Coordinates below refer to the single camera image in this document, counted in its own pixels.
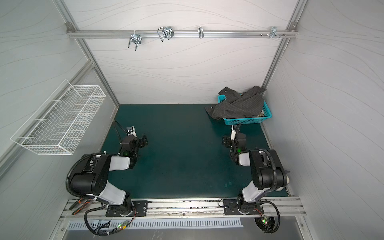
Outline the dark grey striped shirt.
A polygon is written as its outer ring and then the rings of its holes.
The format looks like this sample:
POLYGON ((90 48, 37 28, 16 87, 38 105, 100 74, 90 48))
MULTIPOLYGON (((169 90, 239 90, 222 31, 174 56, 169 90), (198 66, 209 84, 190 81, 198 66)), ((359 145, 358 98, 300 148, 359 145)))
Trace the dark grey striped shirt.
POLYGON ((244 119, 258 117, 264 106, 262 93, 266 89, 255 86, 243 94, 228 87, 223 88, 218 94, 226 99, 216 105, 205 107, 207 114, 215 119, 244 119))

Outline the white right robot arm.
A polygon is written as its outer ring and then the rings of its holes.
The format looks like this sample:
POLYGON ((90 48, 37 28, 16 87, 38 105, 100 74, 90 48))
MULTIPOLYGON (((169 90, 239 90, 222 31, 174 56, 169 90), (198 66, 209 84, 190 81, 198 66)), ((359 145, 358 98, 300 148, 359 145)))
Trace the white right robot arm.
POLYGON ((289 177, 275 150, 247 149, 246 135, 232 131, 222 138, 222 144, 230 149, 230 159, 236 165, 251 171, 249 184, 240 190, 235 203, 224 205, 231 214, 249 215, 261 212, 262 198, 274 191, 283 190, 289 177))

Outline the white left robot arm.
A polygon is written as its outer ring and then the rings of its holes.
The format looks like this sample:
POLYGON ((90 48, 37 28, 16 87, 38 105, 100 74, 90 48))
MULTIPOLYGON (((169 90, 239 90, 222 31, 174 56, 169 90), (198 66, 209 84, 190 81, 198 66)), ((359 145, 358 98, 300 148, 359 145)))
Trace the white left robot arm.
POLYGON ((133 169, 139 149, 148 145, 148 138, 126 136, 117 155, 92 153, 83 155, 69 170, 67 191, 80 199, 93 200, 107 207, 113 215, 128 216, 134 210, 130 194, 109 182, 109 173, 133 169))

